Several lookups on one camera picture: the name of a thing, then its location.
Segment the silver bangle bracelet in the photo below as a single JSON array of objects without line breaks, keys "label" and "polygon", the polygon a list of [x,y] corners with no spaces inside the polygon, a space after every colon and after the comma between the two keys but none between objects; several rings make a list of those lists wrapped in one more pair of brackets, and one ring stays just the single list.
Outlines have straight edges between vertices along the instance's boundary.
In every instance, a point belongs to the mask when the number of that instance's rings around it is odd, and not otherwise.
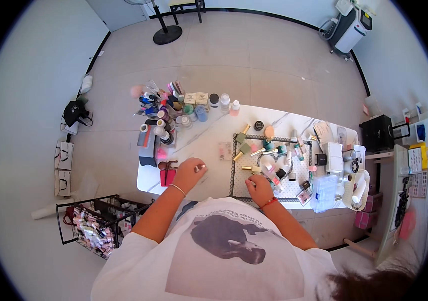
[{"label": "silver bangle bracelet", "polygon": [[182,189],[180,189],[180,187],[179,187],[179,186],[174,185],[174,184],[169,184],[169,186],[173,186],[173,187],[175,187],[175,188],[179,189],[179,191],[180,191],[180,192],[182,192],[182,194],[184,195],[184,197],[186,197],[186,196],[187,196],[187,195],[186,195],[186,193],[185,193]]}]

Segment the machine screen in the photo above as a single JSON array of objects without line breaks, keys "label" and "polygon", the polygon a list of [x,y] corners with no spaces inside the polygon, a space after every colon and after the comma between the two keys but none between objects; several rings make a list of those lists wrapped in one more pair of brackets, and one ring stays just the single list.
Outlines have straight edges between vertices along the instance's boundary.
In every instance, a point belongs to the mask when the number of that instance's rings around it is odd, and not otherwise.
[{"label": "machine screen", "polygon": [[372,30],[371,18],[368,14],[361,10],[361,23],[364,25],[364,28],[367,30]]},{"label": "machine screen", "polygon": [[367,27],[370,27],[370,26],[371,26],[371,21],[369,20],[369,18],[366,18],[366,16],[365,16],[365,15],[361,15],[361,21],[362,21],[363,23],[365,23],[365,24],[367,25]]}]

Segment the standing fan base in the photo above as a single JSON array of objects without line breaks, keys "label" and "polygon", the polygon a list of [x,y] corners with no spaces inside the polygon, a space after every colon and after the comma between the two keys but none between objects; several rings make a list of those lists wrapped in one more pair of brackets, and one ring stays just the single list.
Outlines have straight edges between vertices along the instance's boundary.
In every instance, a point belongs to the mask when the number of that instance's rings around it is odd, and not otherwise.
[{"label": "standing fan base", "polygon": [[167,33],[164,32],[164,29],[161,29],[156,32],[154,38],[152,38],[154,40],[154,43],[156,43],[157,45],[168,44],[179,39],[179,37],[182,35],[182,28],[180,26],[170,25],[167,26],[167,30]]}]

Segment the graphic print on t-shirt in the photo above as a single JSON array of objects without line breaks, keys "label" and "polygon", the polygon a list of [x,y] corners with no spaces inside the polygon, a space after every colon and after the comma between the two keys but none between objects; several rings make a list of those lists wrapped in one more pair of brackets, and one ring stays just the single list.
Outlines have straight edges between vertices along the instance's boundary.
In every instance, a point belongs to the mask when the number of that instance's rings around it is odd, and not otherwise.
[{"label": "graphic print on t-shirt", "polygon": [[290,243],[258,220],[231,210],[196,216],[179,238],[165,291],[218,300],[304,296]]},{"label": "graphic print on t-shirt", "polygon": [[214,256],[222,259],[239,257],[244,262],[259,264],[264,261],[266,251],[247,240],[246,233],[268,231],[254,224],[241,224],[223,215],[211,215],[204,220],[194,222],[196,225],[190,235],[196,244]]}]

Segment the black chair leg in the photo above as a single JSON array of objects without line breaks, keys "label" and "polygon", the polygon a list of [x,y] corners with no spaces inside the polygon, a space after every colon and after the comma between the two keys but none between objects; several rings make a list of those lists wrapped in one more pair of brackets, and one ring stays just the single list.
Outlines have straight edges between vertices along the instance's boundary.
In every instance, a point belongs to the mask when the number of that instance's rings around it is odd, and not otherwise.
[{"label": "black chair leg", "polygon": [[197,15],[199,16],[199,23],[202,23],[202,17],[200,16],[200,5],[199,2],[196,1],[196,7],[197,7]]},{"label": "black chair leg", "polygon": [[171,11],[172,11],[172,16],[174,17],[174,21],[176,25],[179,25],[179,21],[177,21],[177,16],[175,15],[175,10],[174,7],[171,7]]}]

